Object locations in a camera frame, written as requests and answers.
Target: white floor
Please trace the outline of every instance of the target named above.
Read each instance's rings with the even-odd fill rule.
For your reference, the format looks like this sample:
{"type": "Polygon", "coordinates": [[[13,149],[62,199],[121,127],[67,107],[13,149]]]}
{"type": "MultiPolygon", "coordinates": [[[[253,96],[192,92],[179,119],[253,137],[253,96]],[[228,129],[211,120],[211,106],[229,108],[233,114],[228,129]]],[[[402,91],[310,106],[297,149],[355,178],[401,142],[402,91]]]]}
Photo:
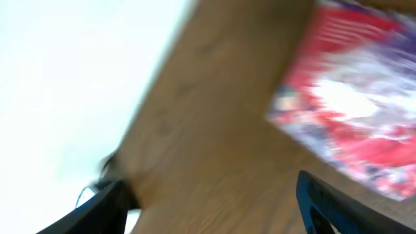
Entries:
{"type": "Polygon", "coordinates": [[[0,233],[70,212],[193,0],[0,0],[0,233]]]}

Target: colorful packaging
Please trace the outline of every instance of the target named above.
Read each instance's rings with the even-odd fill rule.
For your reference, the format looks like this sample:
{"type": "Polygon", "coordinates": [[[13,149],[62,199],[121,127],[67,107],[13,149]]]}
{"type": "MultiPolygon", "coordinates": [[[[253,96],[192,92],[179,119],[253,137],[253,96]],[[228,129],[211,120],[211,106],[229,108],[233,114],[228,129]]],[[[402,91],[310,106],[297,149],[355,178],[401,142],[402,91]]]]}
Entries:
{"type": "Polygon", "coordinates": [[[268,119],[371,189],[414,195],[415,29],[404,16],[320,4],[268,119]]]}

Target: wood grain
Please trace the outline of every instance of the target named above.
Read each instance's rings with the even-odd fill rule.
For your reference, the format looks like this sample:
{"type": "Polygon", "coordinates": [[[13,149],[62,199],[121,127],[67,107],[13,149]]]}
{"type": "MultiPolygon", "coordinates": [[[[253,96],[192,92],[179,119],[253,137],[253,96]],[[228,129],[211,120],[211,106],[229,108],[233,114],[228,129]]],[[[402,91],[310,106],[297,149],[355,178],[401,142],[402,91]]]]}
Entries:
{"type": "Polygon", "coordinates": [[[363,188],[265,120],[311,7],[200,2],[118,152],[144,207],[133,233],[305,233],[299,170],[416,227],[414,199],[363,188]]]}

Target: white surface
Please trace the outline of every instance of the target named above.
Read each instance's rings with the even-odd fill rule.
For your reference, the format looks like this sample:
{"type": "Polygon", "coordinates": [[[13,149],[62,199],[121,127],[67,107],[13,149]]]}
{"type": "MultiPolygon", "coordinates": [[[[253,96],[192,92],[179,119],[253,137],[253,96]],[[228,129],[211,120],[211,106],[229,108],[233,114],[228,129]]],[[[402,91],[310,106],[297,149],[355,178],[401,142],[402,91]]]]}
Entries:
{"type": "Polygon", "coordinates": [[[0,233],[70,212],[192,0],[0,0],[0,233]]]}

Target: black object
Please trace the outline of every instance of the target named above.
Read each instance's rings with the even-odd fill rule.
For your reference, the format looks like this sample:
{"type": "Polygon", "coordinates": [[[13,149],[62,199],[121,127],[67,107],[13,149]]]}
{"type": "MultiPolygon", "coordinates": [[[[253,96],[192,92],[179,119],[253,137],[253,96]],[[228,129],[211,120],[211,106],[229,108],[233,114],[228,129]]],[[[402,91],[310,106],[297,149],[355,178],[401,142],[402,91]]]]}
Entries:
{"type": "Polygon", "coordinates": [[[38,234],[123,234],[127,212],[140,208],[124,181],[100,181],[94,197],[38,234]]]}
{"type": "Polygon", "coordinates": [[[406,227],[353,200],[310,173],[299,172],[296,197],[307,234],[415,234],[406,227]]]}

